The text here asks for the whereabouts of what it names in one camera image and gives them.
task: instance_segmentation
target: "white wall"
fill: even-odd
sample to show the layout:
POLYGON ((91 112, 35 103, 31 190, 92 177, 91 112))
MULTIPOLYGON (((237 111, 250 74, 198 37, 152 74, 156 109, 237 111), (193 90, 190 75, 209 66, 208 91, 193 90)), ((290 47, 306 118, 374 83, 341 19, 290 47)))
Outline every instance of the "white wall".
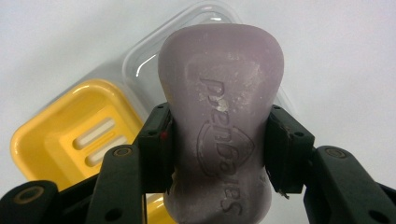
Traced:
MULTIPOLYGON (((282 87, 317 138, 352 152, 396 188, 396 2, 228 1, 285 55, 282 87)), ((9 155, 15 130, 100 63, 191 1, 0 1, 0 195, 25 182, 9 155)), ((301 196, 274 194, 263 223, 306 223, 301 196)))

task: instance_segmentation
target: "black mechanical part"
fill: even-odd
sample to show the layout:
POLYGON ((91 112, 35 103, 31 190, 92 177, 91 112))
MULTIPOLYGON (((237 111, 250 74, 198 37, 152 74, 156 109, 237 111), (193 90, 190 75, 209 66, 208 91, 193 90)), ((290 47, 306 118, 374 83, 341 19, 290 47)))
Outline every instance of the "black mechanical part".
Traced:
POLYGON ((106 153, 85 223, 147 223, 140 167, 135 145, 113 147, 106 153))
POLYGON ((306 198, 310 223, 396 223, 394 203, 351 153, 339 147, 319 147, 311 161, 312 178, 318 183, 307 184, 307 191, 321 189, 319 197, 329 207, 321 203, 316 209, 325 215, 310 216, 312 206, 306 203, 315 199, 306 198))
POLYGON ((143 190, 146 193, 163 193, 172 185, 173 135, 172 116, 168 103, 152 110, 134 144, 141 149, 143 190))
POLYGON ((50 181, 31 181, 9 191, 0 201, 0 222, 59 223, 59 193, 50 181))
POLYGON ((264 164, 276 192, 301 193, 305 159, 315 137, 286 110, 273 105, 264 136, 264 164))

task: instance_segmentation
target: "clear plastic soap dish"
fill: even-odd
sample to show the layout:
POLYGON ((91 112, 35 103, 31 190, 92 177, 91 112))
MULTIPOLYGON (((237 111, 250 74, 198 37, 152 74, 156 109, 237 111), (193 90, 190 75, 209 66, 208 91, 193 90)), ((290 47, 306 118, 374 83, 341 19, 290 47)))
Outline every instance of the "clear plastic soap dish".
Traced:
POLYGON ((231 8, 220 2, 204 1, 177 14, 136 44, 122 65, 123 82, 134 95, 134 108, 145 120, 152 107, 166 101, 158 78, 158 53, 165 39, 183 27, 206 23, 240 23, 231 8))

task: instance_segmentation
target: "plastic container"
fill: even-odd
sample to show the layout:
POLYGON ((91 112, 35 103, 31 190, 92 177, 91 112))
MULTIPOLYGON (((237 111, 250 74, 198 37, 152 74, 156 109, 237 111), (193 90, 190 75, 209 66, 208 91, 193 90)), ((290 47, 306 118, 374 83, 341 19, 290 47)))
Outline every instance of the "plastic container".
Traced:
POLYGON ((158 78, 158 53, 163 42, 180 28, 205 23, 240 23, 240 20, 227 5, 205 1, 180 12, 128 52, 122 64, 122 80, 141 103, 134 107, 142 119, 148 117, 152 107, 166 102, 158 78))
POLYGON ((142 126, 116 86, 93 79, 22 125, 11 155, 29 180, 52 180, 62 190, 96 175, 105 153, 132 144, 142 126))

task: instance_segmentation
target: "purple soap bar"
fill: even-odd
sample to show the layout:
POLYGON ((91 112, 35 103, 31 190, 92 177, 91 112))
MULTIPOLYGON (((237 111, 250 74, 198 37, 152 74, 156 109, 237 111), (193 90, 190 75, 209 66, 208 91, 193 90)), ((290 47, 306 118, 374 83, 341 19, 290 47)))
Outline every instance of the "purple soap bar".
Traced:
POLYGON ((178 223, 257 223, 271 204, 265 123, 283 75, 267 32, 240 24, 181 29, 163 44, 159 75, 175 119, 166 209, 178 223))

